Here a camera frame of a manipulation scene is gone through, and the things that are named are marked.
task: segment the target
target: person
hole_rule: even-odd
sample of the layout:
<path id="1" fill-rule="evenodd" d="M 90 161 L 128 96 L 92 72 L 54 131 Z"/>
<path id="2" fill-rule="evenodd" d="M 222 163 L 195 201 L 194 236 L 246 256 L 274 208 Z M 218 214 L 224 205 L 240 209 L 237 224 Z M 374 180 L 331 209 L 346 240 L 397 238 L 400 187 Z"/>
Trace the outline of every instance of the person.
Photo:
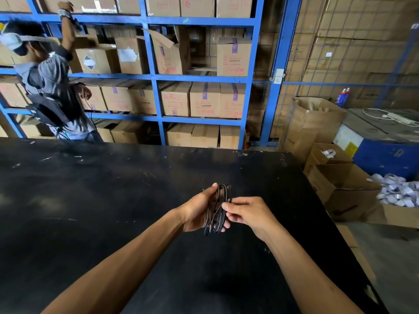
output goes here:
<path id="1" fill-rule="evenodd" d="M 160 256 L 182 232 L 201 229 L 207 205 L 218 185 L 167 212 L 124 247 L 92 268 L 62 292 L 42 314 L 115 314 L 123 310 Z M 314 263 L 276 220 L 260 197 L 238 197 L 223 203 L 230 222 L 250 226 L 269 247 L 302 314 L 363 313 Z"/>
<path id="2" fill-rule="evenodd" d="M 102 138 L 96 130 L 94 123 L 82 110 L 77 94 L 82 98 L 89 99 L 91 92 L 84 84 L 70 85 L 68 78 L 69 61 L 73 59 L 71 51 L 75 40 L 75 32 L 72 23 L 72 5 L 69 2 L 59 2 L 59 15 L 62 21 L 62 43 L 50 56 L 47 51 L 48 42 L 23 41 L 22 44 L 12 50 L 21 56 L 22 63 L 14 66 L 17 74 L 28 94 L 48 95 L 70 109 L 72 114 L 70 121 L 63 123 L 60 128 L 49 126 L 54 135 L 60 139 L 84 140 L 101 142 Z M 11 20 L 3 28 L 2 34 L 16 33 L 20 36 L 34 36 L 44 38 L 44 30 L 37 22 L 25 22 Z"/>

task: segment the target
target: black cable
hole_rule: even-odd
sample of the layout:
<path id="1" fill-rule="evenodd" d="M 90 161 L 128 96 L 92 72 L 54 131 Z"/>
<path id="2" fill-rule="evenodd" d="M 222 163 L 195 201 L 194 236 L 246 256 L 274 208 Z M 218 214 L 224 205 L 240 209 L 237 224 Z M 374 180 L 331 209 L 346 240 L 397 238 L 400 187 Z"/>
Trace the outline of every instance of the black cable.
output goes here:
<path id="1" fill-rule="evenodd" d="M 225 221 L 225 210 L 221 207 L 223 202 L 231 203 L 233 196 L 231 185 L 229 184 L 220 184 L 217 189 L 216 199 L 214 208 L 210 208 L 213 203 L 208 202 L 207 208 L 207 221 L 204 228 L 204 234 L 208 236 L 211 231 L 221 232 L 224 226 Z"/>

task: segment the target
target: yellow sticker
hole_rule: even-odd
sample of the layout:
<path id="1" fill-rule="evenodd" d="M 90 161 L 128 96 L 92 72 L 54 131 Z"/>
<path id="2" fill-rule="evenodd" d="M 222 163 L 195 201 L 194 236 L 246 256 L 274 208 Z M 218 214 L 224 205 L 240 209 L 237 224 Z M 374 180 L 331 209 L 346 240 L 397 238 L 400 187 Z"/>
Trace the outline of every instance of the yellow sticker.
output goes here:
<path id="1" fill-rule="evenodd" d="M 348 146 L 345 149 L 345 153 L 348 154 L 350 157 L 354 157 L 355 152 L 358 150 L 358 147 L 353 144 L 352 142 L 348 143 Z"/>

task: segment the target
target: black table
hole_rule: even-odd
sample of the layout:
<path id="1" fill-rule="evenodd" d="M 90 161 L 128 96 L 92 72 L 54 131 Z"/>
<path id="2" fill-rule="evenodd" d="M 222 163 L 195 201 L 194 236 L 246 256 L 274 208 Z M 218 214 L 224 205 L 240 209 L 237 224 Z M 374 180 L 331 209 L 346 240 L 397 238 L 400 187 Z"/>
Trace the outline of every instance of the black table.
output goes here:
<path id="1" fill-rule="evenodd" d="M 0 138 L 0 312 L 39 313 L 78 277 L 213 182 L 258 195 L 365 313 L 386 313 L 292 156 Z M 249 227 L 182 234 L 123 313 L 299 313 Z"/>

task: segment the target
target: forearm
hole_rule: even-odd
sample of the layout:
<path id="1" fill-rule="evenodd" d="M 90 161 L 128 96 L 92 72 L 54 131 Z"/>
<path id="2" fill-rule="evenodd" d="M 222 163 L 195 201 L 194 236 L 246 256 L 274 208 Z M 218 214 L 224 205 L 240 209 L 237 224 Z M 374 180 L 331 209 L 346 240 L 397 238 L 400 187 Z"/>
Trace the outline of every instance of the forearm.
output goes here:
<path id="1" fill-rule="evenodd" d="M 76 39 L 76 34 L 74 33 L 73 24 L 68 17 L 63 17 L 62 20 L 62 47 L 66 50 L 71 51 L 73 43 Z"/>
<path id="2" fill-rule="evenodd" d="M 264 241 L 280 265 L 302 314 L 362 313 L 278 222 L 268 227 Z"/>
<path id="3" fill-rule="evenodd" d="M 42 314 L 119 313 L 182 229 L 183 221 L 178 211 L 169 211 L 78 279 Z"/>

